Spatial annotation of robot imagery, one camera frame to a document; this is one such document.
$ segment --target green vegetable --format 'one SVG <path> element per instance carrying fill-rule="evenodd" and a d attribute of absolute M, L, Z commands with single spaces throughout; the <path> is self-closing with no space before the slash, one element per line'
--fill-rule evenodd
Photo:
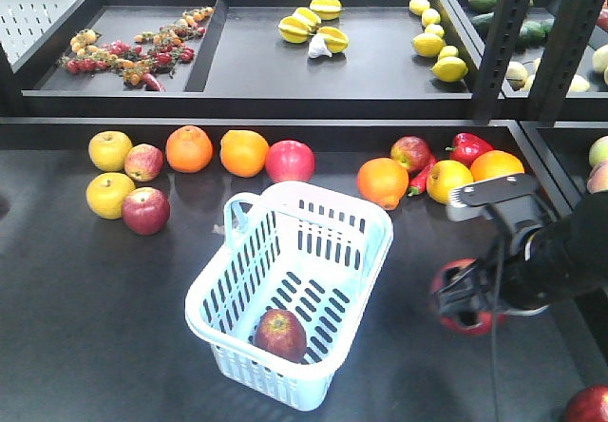
<path fill-rule="evenodd" d="M 477 32 L 482 38 L 485 38 L 487 36 L 487 33 L 490 31 L 492 18 L 494 18 L 494 12 L 476 15 L 470 19 L 473 28 L 477 30 Z"/>
<path fill-rule="evenodd" d="M 530 45 L 540 45 L 544 41 L 545 32 L 541 23 L 537 21 L 525 21 L 523 26 L 528 28 L 530 34 Z"/>
<path fill-rule="evenodd" d="M 517 41 L 515 42 L 515 49 L 518 51 L 524 51 L 532 40 L 532 35 L 530 34 L 530 29 L 524 25 L 520 28 L 520 35 L 517 37 Z"/>
<path fill-rule="evenodd" d="M 468 6 L 478 13 L 488 13 L 494 10 L 497 0 L 468 0 Z"/>
<path fill-rule="evenodd" d="M 548 37 L 549 33 L 551 33 L 551 30 L 553 29 L 554 21 L 555 21 L 555 18 L 547 18 L 546 20 L 541 21 L 542 30 L 544 30 L 545 37 Z"/>

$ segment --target robotic arm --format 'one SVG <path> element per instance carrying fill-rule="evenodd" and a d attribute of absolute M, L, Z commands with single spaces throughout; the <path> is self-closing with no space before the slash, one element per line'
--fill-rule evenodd
<path fill-rule="evenodd" d="M 608 191 L 585 196 L 569 217 L 555 221 L 535 194 L 538 187 L 531 176 L 517 174 L 451 191 L 452 221 L 483 216 L 500 234 L 484 258 L 444 273 L 433 294 L 441 316 L 535 315 L 608 284 Z"/>

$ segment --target black tray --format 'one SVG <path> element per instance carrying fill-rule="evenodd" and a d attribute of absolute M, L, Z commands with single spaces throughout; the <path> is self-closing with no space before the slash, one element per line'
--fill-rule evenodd
<path fill-rule="evenodd" d="M 35 116 L 232 118 L 460 118 L 465 115 L 479 54 L 445 0 L 429 0 L 442 15 L 446 41 L 465 59 L 464 81 L 446 84 L 417 56 L 411 39 L 423 32 L 409 0 L 341 0 L 341 17 L 324 23 L 350 37 L 333 58 L 309 60 L 307 44 L 280 37 L 283 16 L 311 0 L 80 0 L 15 65 L 28 113 Z M 156 30 L 184 10 L 213 6 L 198 54 L 176 76 L 161 80 L 167 92 L 129 90 L 112 73 L 72 76 L 53 62 L 71 36 L 90 27 L 99 44 L 130 41 Z"/>
<path fill-rule="evenodd" d="M 467 3 L 467 0 L 447 0 L 453 8 L 467 33 L 470 36 L 473 45 L 477 49 L 480 56 L 484 54 L 485 44 L 478 32 L 473 28 L 469 18 L 478 13 L 472 10 Z M 533 0 L 534 7 L 530 9 L 525 20 L 541 21 L 549 17 L 555 17 L 561 0 Z M 592 69 L 591 59 L 593 53 L 603 45 L 608 44 L 608 34 L 601 28 L 595 27 L 592 36 L 589 40 L 588 47 L 582 54 L 577 74 L 585 78 L 591 88 L 588 92 L 570 92 L 566 95 L 566 101 L 563 104 L 561 113 L 556 119 L 565 121 L 588 121 L 599 120 L 603 118 L 603 107 L 605 99 L 608 99 L 608 86 L 603 81 L 602 75 L 596 74 Z M 533 73 L 534 69 L 532 62 L 536 58 L 542 56 L 544 45 L 537 47 L 528 47 L 526 50 L 516 50 L 511 58 L 512 61 L 517 61 L 524 64 L 528 73 Z M 501 110 L 501 116 L 505 118 L 520 119 L 525 107 L 525 99 L 528 96 L 526 91 L 515 91 L 507 82 L 503 82 L 504 101 Z M 585 109 L 584 114 L 580 114 L 580 110 Z"/>
<path fill-rule="evenodd" d="M 216 152 L 199 174 L 169 169 L 152 185 L 169 193 L 166 229 L 139 237 L 121 221 L 87 208 L 85 189 L 99 172 L 88 139 L 116 128 L 135 143 L 162 147 L 184 120 L 3 119 L 3 303 L 0 374 L 8 420 L 466 420 L 493 417 L 489 337 L 441 327 L 428 286 L 449 260 L 482 256 L 496 233 L 483 219 L 450 222 L 427 196 L 389 215 L 394 244 L 371 294 L 349 356 L 323 405 L 291 410 L 224 378 L 209 346 L 186 326 L 187 289 L 222 236 L 221 208 L 239 191 L 259 193 L 266 175 L 237 179 Z M 294 138 L 317 155 L 312 182 L 357 196 L 355 173 L 386 156 L 406 134 L 426 138 L 437 157 L 460 131 L 473 131 L 525 160 L 542 195 L 560 214 L 568 207 L 515 122 L 191 120 L 214 144 L 232 127 L 269 142 Z M 498 385 L 504 420 L 558 422 L 567 399 L 608 378 L 606 363 L 572 302 L 543 314 L 510 318 L 499 329 Z"/>
<path fill-rule="evenodd" d="M 608 135 L 608 124 L 522 122 L 522 128 L 542 155 L 564 197 L 571 206 L 576 205 L 588 192 L 587 178 L 592 168 L 589 148 L 595 140 Z"/>

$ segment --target black cable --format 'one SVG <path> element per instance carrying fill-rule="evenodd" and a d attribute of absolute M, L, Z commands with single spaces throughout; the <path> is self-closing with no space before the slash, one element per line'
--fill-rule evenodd
<path fill-rule="evenodd" d="M 501 280 L 503 278 L 503 264 L 504 264 L 504 237 L 499 235 L 498 238 L 498 258 L 496 259 L 496 282 L 494 285 L 494 294 L 492 298 L 492 325 L 490 328 L 490 368 L 491 368 L 491 380 L 492 380 L 492 396 L 494 400 L 494 417 L 496 422 L 501 422 L 501 408 L 499 403 L 499 391 L 498 391 L 498 302 L 499 295 L 501 292 Z"/>

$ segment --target basket handle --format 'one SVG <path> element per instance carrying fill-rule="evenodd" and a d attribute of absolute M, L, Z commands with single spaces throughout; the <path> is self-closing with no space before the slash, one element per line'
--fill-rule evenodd
<path fill-rule="evenodd" d="M 234 233 L 235 231 L 245 233 L 249 227 L 248 215 L 243 211 L 241 204 L 249 203 L 251 205 L 258 205 L 269 211 L 276 211 L 277 213 L 296 218 L 298 220 L 304 220 L 312 224 L 320 225 L 323 227 L 331 228 L 336 232 L 341 232 L 344 235 L 350 237 L 353 244 L 356 244 L 359 249 L 362 250 L 362 254 L 365 254 L 367 246 L 365 244 L 365 233 L 359 233 L 354 235 L 352 233 L 352 227 L 345 226 L 341 221 L 331 220 L 323 221 L 318 215 L 313 215 L 311 212 L 302 210 L 299 208 L 292 208 L 285 205 L 270 206 L 260 200 L 258 194 L 251 192 L 240 192 L 235 194 L 224 204 L 224 228 L 225 228 L 225 242 L 228 249 L 234 249 Z M 233 213 L 237 218 L 238 227 L 235 228 L 233 224 Z"/>

